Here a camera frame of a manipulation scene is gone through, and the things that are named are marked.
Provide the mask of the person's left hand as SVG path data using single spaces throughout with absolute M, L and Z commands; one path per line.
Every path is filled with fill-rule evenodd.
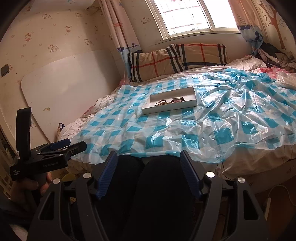
M 35 191 L 38 191 L 40 195 L 45 194 L 49 185 L 52 183 L 51 172 L 47 173 L 46 182 L 43 186 L 39 187 L 37 181 L 24 179 L 23 181 L 13 182 L 11 188 L 11 201 L 14 202 L 27 202 L 30 198 L 33 198 Z

